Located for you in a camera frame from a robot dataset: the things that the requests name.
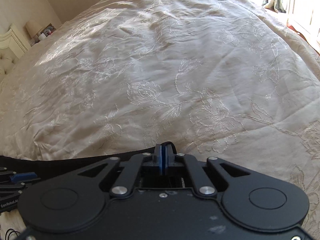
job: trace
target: screw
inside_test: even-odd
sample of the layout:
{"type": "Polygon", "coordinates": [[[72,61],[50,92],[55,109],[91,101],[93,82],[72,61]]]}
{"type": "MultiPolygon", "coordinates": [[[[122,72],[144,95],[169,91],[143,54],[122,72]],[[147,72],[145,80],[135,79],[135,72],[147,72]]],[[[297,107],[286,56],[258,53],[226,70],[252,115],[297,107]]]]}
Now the screw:
{"type": "Polygon", "coordinates": [[[215,192],[215,189],[213,187],[204,186],[199,189],[200,193],[205,195],[211,195],[215,192]]]}
{"type": "Polygon", "coordinates": [[[167,197],[168,196],[168,194],[166,194],[166,193],[160,193],[159,194],[159,197],[161,197],[161,198],[165,198],[165,197],[167,197]]]}
{"type": "Polygon", "coordinates": [[[126,194],[128,192],[128,189],[126,187],[123,186],[116,186],[112,188],[112,193],[116,194],[116,195],[123,195],[126,194]]]}

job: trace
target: white bedspread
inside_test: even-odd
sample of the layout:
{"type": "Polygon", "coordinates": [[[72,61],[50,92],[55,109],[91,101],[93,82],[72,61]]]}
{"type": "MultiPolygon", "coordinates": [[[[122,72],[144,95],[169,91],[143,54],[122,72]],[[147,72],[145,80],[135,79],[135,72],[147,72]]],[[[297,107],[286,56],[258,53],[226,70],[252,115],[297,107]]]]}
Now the white bedspread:
{"type": "Polygon", "coordinates": [[[0,149],[31,160],[172,141],[303,188],[320,239],[320,68],[247,0],[102,0],[0,85],[0,149]]]}

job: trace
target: headboard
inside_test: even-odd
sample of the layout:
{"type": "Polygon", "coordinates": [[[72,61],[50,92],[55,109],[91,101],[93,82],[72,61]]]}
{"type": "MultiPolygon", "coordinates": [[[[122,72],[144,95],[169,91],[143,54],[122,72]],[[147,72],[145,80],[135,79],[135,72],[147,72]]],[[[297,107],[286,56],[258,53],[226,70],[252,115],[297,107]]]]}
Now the headboard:
{"type": "Polygon", "coordinates": [[[0,34],[0,82],[30,48],[29,42],[14,24],[5,34],[0,34]]]}

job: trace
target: tufted headboard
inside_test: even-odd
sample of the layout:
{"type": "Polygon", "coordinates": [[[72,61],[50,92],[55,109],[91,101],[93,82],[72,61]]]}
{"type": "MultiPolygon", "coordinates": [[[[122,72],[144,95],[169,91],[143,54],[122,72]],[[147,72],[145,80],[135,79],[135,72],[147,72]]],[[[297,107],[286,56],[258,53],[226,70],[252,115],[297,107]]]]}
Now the tufted headboard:
{"type": "Polygon", "coordinates": [[[0,82],[30,48],[30,44],[14,24],[5,34],[0,34],[0,82]]]}

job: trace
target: beige lampshade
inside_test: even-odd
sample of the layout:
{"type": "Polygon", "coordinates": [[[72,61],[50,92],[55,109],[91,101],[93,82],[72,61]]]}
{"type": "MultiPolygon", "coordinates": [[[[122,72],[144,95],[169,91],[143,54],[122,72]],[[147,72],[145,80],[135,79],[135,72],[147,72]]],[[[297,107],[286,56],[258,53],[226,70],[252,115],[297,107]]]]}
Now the beige lampshade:
{"type": "Polygon", "coordinates": [[[31,38],[33,38],[39,31],[43,29],[42,26],[34,20],[28,21],[26,28],[31,38]]]}

